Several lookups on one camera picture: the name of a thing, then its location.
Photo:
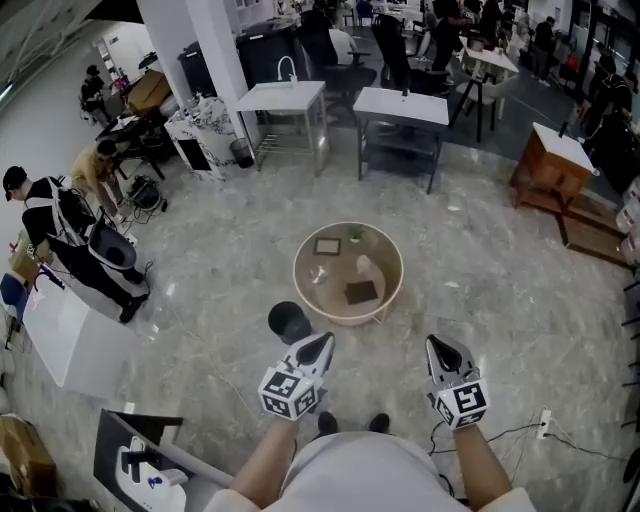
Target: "box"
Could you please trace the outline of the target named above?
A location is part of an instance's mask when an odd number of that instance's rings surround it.
[[[129,93],[129,109],[138,116],[159,107],[171,94],[167,78],[157,71],[148,71]]]
[[[56,465],[33,426],[0,417],[0,448],[9,460],[11,480],[23,496],[56,497]]]

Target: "metal table leg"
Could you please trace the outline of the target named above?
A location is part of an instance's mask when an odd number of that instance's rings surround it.
[[[318,176],[320,174],[320,166],[318,165],[318,154],[316,151],[316,143],[313,140],[313,133],[311,131],[311,119],[309,118],[309,111],[304,113],[304,122],[307,127],[307,136],[309,138],[309,150],[311,151],[311,158],[313,159],[314,174]]]

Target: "faucet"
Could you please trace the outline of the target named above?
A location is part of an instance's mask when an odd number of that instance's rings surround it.
[[[293,71],[293,75],[289,75],[289,78],[291,79],[291,82],[294,84],[298,83],[298,75],[296,75],[296,66],[293,63],[293,59],[291,57],[289,57],[288,55],[285,55],[284,57],[282,57],[279,61],[278,61],[278,81],[282,80],[282,70],[280,69],[280,67],[282,66],[282,61],[285,59],[289,59],[289,61],[291,62],[291,70]]]

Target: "shoe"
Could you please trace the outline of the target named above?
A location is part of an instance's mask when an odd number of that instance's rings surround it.
[[[144,281],[144,274],[142,272],[138,272],[135,268],[132,268],[131,270],[127,270],[126,274],[127,275],[124,275],[123,273],[122,275],[130,283],[140,284],[142,283],[142,281]]]
[[[127,307],[122,308],[122,313],[120,313],[120,323],[128,324],[136,312],[140,309],[146,300],[149,298],[149,295],[140,295],[139,297],[133,297],[131,302]]]
[[[369,432],[377,432],[378,434],[388,434],[391,420],[389,415],[385,413],[377,414],[369,423]]]
[[[338,420],[330,412],[323,411],[318,416],[318,437],[329,436],[340,432]]]

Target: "chair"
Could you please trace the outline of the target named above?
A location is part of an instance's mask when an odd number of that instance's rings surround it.
[[[376,12],[371,5],[371,2],[366,2],[365,0],[360,0],[356,4],[356,13],[358,14],[358,25],[362,27],[362,20],[369,19],[371,20],[371,25],[373,25],[373,20],[375,18]]]
[[[29,294],[24,285],[11,274],[5,274],[0,281],[0,294],[7,306],[13,306],[16,310],[15,319],[18,326],[22,324],[22,316],[27,307]]]
[[[107,226],[100,207],[98,221],[91,228],[88,249],[92,256],[108,267],[129,270],[136,264],[136,250],[123,235]]]
[[[493,77],[493,84],[486,83],[487,79],[491,76],[492,75],[487,73],[484,77],[484,81],[482,82],[471,79],[469,82],[460,84],[456,87],[456,91],[462,94],[462,98],[460,99],[460,103],[458,103],[456,111],[451,118],[449,128],[453,128],[453,125],[458,118],[458,114],[460,114],[460,110],[462,110],[464,102],[469,99],[471,103],[467,107],[465,115],[468,116],[471,113],[471,110],[473,110],[473,107],[478,104],[478,127],[476,135],[478,142],[480,142],[482,138],[482,108],[484,105],[491,105],[491,130],[494,130],[496,124],[496,104],[498,103],[498,100],[509,96],[516,85],[517,77],[515,76],[507,78],[499,84],[495,84],[495,77]]]
[[[373,35],[384,58],[380,77],[380,85],[384,89],[410,89],[411,92],[428,95],[449,92],[449,86],[445,83],[448,72],[421,71],[409,66],[402,24],[397,19],[380,14],[373,24]]]
[[[349,52],[353,56],[353,63],[350,66],[338,64],[338,55],[331,42],[327,19],[316,10],[308,11],[303,15],[302,24],[296,30],[296,36],[311,60],[312,80],[326,82],[327,92],[338,95],[327,110],[341,106],[355,120],[353,112],[355,97],[364,87],[370,86],[377,76],[374,69],[360,65],[360,57],[371,54]]]

